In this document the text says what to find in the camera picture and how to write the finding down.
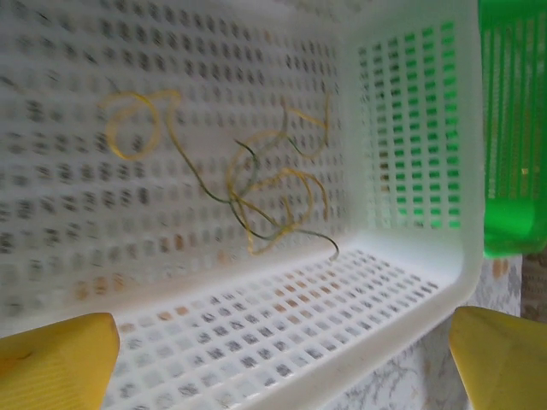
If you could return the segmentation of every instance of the marble surface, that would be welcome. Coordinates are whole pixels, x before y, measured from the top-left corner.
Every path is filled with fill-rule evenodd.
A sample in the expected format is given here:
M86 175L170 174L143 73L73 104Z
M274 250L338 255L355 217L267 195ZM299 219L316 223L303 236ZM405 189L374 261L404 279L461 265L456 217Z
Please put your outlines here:
M485 261L468 305L521 312L521 258ZM450 354L450 319L321 410L468 410Z

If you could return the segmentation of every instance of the countertop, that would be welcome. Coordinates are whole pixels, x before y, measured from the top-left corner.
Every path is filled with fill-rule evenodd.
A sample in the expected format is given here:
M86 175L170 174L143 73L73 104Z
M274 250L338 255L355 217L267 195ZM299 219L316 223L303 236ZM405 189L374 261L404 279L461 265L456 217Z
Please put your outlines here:
M468 305L519 316L522 259L485 261ZM321 410L468 410L450 354L450 319Z

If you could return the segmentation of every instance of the white plastic basket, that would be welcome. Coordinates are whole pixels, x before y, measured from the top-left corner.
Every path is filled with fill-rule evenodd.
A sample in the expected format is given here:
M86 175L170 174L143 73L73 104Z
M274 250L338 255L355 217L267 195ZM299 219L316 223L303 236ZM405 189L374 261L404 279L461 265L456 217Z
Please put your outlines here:
M104 408L316 408L472 292L483 243L475 0L0 3L0 334L113 313ZM244 230L164 138L106 146L110 92L180 90L178 130L216 192L234 138L278 128L281 98L331 142L286 163L325 185L308 228L247 255ZM318 129L291 119L300 144ZM142 111L121 145L151 134ZM281 218L279 193L256 197Z

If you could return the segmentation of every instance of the yellow plastic object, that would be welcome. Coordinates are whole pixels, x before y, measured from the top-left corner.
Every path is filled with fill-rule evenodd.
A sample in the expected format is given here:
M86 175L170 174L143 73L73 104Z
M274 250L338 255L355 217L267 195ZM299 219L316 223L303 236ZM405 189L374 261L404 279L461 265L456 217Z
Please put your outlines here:
M0 409L97 410L119 349L108 313L0 339Z
M460 307L450 350L474 410L547 408L547 325Z

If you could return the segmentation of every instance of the green basket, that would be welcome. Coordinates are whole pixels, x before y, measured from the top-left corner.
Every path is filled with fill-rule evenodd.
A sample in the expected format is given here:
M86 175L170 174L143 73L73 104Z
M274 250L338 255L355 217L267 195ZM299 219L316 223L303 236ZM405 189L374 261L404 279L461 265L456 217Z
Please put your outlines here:
M547 245L547 0L480 3L485 255Z

